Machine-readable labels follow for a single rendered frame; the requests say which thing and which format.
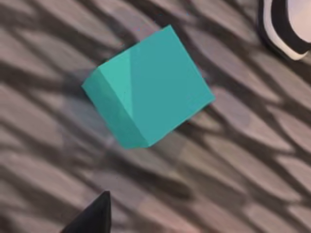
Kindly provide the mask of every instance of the gray surface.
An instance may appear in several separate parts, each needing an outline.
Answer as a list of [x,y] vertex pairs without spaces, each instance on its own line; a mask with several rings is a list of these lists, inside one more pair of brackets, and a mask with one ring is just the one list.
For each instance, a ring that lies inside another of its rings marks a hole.
[[[114,233],[310,232],[311,59],[265,49],[256,9],[0,0],[0,230],[58,232],[107,189]],[[152,148],[125,151],[80,84],[167,24],[217,100]]]

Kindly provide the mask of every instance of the dark pointed object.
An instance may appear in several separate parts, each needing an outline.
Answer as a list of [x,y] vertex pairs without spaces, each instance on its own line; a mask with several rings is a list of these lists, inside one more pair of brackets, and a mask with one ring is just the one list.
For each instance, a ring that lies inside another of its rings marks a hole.
[[110,192],[103,192],[80,213],[61,233],[110,233]]

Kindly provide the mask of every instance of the teal cube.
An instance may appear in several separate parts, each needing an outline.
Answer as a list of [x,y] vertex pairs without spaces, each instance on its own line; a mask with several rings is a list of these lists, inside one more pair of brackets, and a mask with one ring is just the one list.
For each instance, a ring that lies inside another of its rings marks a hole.
[[153,145],[215,99],[171,26],[100,65],[82,87],[127,149]]

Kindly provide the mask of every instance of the textured ground surface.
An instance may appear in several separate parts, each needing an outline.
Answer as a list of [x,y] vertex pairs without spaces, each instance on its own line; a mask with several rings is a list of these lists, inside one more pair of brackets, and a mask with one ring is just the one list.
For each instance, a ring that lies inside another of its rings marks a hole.
[[[259,42],[256,0],[0,0],[0,232],[56,233],[103,190],[113,233],[311,231],[311,58]],[[172,24],[217,100],[124,151],[80,84]]]

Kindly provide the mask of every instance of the turquoise block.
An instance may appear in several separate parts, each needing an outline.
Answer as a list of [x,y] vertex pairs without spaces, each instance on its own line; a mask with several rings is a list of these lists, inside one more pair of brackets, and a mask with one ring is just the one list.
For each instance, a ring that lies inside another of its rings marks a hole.
[[153,145],[215,100],[171,26],[100,65],[82,87],[127,149]]

